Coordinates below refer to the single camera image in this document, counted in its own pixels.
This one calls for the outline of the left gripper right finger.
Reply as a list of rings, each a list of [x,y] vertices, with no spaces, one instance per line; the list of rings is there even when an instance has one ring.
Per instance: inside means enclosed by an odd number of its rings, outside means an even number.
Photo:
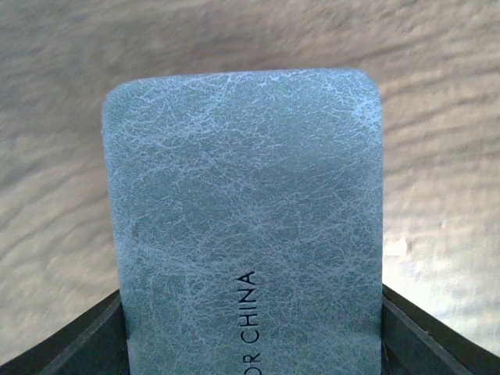
[[[382,374],[498,374],[499,357],[383,286]]]

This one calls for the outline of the grey green glasses case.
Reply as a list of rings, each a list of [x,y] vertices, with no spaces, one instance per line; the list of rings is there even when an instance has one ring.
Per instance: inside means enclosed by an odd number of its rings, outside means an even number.
[[[381,102],[364,72],[131,81],[102,139],[132,374],[381,372]]]

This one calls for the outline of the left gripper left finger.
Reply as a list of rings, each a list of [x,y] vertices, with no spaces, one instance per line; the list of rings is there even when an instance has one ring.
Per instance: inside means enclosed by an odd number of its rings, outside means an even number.
[[[128,374],[120,293],[114,291],[38,345],[1,365],[2,374]]]

